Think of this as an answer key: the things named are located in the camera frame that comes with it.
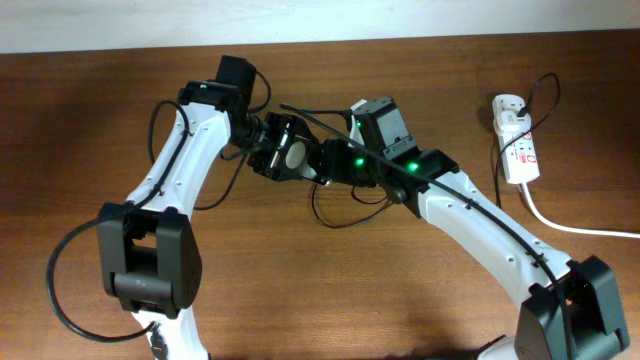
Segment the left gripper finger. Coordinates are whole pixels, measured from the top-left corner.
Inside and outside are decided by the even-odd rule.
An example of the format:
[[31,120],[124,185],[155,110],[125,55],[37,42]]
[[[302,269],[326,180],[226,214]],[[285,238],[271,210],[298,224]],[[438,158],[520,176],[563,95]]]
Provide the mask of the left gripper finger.
[[312,133],[308,124],[303,118],[294,117],[292,120],[292,132],[296,141],[301,141],[308,145],[317,145],[318,138]]
[[322,177],[312,167],[302,167],[297,169],[285,168],[281,171],[280,181],[307,180],[314,183],[322,183]]

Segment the black Galaxy flip phone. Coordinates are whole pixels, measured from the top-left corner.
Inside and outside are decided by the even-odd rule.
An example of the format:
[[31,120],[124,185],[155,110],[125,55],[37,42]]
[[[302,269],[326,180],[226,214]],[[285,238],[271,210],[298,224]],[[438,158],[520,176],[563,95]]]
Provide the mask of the black Galaxy flip phone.
[[307,144],[299,140],[289,147],[285,156],[285,166],[288,170],[300,174],[307,165],[307,159]]

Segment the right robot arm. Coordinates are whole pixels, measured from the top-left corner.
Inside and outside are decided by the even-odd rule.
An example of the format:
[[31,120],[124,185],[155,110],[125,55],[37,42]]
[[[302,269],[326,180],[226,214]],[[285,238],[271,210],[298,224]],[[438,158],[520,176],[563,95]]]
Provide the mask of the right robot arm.
[[630,345],[613,270],[578,262],[540,240],[478,191],[458,164],[421,150],[393,98],[361,100],[346,112],[350,133],[331,180],[378,185],[390,200],[458,242],[504,288],[519,311],[513,336],[477,359],[612,359]]

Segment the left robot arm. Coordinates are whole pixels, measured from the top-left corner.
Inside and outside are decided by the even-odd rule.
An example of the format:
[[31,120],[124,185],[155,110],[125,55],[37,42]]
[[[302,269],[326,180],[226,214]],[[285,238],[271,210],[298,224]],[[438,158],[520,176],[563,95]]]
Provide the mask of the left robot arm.
[[169,101],[176,118],[145,179],[122,204],[106,203],[97,226],[103,284],[143,328],[156,359],[207,359],[193,303],[202,260],[191,217],[215,158],[228,144],[255,172],[322,183],[312,137],[294,139],[297,120],[250,107],[260,72],[225,55],[217,74],[194,80]]

